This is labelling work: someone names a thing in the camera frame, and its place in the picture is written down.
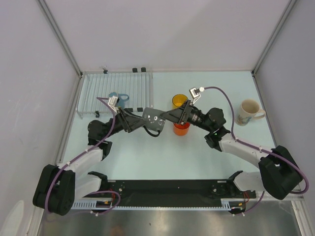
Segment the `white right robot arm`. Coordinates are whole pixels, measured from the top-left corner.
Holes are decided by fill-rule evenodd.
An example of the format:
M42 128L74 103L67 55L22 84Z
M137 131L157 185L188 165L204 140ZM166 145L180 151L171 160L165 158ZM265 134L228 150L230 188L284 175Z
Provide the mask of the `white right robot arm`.
M244 191L266 191L282 200L293 193L304 179L289 151L282 147L265 148L246 144L224 127L226 122L222 109L211 108L206 114L186 101L181 107L161 113L161 117L176 124L190 123L208 134L204 137L210 148L233 154L257 167L257 172L239 171L228 183L227 192L239 197Z

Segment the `beige patterned ceramic mug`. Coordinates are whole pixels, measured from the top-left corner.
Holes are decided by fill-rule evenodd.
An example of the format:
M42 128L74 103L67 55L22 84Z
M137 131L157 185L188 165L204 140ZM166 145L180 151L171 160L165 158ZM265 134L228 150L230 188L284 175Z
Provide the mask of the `beige patterned ceramic mug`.
M235 122L240 126L247 125L252 120L265 118L266 112L253 99L243 100L237 111Z

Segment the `orange cup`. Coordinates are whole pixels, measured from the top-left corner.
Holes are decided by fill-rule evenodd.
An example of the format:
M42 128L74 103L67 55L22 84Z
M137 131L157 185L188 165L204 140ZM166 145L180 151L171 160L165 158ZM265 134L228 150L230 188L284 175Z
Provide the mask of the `orange cup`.
M186 122L184 124L173 124L173 132L178 136L184 136L188 133L190 123Z

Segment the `grey mug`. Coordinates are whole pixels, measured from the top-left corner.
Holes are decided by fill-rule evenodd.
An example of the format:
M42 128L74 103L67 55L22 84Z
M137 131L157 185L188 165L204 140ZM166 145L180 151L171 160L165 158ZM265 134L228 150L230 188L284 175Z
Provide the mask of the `grey mug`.
M165 125L165 119L161 117L163 111L153 108L145 108L142 118L146 120L146 124L143 126L145 131L152 137L158 137Z

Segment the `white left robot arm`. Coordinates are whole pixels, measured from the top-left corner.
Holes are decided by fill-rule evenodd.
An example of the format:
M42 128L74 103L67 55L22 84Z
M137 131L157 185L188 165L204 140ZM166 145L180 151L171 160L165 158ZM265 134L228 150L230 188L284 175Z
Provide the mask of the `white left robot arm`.
M121 196L112 190L106 175L89 168L108 156L112 142L107 138L121 131L132 132L149 123L149 115L137 116L120 109L107 123L93 120L88 125L88 146L77 157L56 165L46 165L40 175L32 203L60 216L66 215L75 201L89 195L112 198L111 209Z

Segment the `yellow mug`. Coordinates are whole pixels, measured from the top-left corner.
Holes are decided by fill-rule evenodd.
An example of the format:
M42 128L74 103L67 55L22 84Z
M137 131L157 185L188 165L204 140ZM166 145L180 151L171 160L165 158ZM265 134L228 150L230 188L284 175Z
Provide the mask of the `yellow mug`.
M176 94L172 98L172 109L181 107L188 100L184 94Z

